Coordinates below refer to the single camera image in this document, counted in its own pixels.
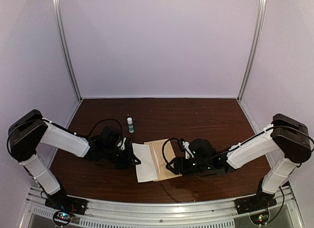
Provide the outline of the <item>brown kraft envelope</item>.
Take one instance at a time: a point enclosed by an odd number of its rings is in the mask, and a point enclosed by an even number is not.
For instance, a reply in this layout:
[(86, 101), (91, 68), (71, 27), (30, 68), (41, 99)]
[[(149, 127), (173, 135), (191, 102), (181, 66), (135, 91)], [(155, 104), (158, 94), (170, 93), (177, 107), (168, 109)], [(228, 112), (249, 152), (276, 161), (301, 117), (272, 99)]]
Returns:
[(163, 155), (166, 157), (168, 162), (176, 157), (170, 141), (166, 143), (164, 148), (162, 147), (166, 140), (167, 139), (162, 139), (144, 143), (145, 145), (148, 145), (150, 147), (155, 169), (157, 171), (158, 179), (154, 180), (154, 182), (182, 176), (175, 175), (171, 171), (166, 169), (166, 161), (164, 160)]

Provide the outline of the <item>small green glue stick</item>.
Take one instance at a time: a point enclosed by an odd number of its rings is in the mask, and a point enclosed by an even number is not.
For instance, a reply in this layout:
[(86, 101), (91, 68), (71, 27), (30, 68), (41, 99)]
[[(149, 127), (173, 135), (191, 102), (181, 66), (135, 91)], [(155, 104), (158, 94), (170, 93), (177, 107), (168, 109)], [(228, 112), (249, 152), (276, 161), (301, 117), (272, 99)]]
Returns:
[(134, 133), (133, 118), (128, 117), (127, 123), (128, 123), (129, 133)]

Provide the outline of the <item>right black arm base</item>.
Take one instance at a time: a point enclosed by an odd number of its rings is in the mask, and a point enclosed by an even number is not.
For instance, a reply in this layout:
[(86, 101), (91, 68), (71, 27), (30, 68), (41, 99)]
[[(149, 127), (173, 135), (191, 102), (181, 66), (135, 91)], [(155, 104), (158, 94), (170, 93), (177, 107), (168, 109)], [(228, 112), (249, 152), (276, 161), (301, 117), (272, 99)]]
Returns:
[(235, 200), (237, 213), (251, 213), (258, 210), (267, 209), (270, 206), (274, 206), (277, 204), (274, 196), (274, 193), (265, 193), (262, 191), (262, 188), (258, 188), (255, 195)]

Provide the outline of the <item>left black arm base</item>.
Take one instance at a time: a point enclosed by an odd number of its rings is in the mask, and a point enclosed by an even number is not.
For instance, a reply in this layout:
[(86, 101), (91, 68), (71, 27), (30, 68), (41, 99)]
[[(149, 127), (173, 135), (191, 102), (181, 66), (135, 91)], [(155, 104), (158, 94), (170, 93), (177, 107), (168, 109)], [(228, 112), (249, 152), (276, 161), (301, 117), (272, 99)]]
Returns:
[(47, 194), (45, 206), (71, 214), (84, 215), (87, 206), (87, 200), (68, 196), (65, 189), (61, 188), (56, 193)]

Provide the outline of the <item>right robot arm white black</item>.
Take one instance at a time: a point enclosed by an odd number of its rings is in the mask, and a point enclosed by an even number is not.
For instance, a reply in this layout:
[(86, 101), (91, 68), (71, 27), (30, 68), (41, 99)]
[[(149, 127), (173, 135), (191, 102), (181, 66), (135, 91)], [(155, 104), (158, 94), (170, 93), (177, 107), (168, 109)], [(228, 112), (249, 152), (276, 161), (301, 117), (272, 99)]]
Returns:
[(256, 209), (268, 204), (294, 169), (308, 161), (314, 151), (314, 140), (309, 136), (307, 126), (283, 114), (274, 115), (262, 131), (221, 152), (207, 139), (176, 141), (185, 154), (183, 157), (168, 161), (165, 152), (162, 153), (165, 168), (175, 175), (205, 172), (210, 176), (225, 175), (263, 155), (280, 151), (278, 162), (260, 180), (256, 195), (250, 197), (249, 201)]

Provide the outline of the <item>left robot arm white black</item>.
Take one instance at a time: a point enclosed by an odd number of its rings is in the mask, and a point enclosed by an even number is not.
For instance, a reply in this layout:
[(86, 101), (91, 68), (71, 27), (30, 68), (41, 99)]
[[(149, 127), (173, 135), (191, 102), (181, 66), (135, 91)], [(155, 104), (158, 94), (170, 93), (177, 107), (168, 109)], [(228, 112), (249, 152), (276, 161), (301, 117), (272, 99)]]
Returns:
[(37, 154), (36, 149), (40, 144), (53, 146), (88, 161), (106, 159), (117, 169), (141, 164), (133, 152), (130, 138), (123, 136), (122, 127), (105, 126), (98, 135), (79, 135), (44, 118), (39, 110), (31, 110), (9, 128), (7, 151), (59, 210), (70, 207), (70, 198)]

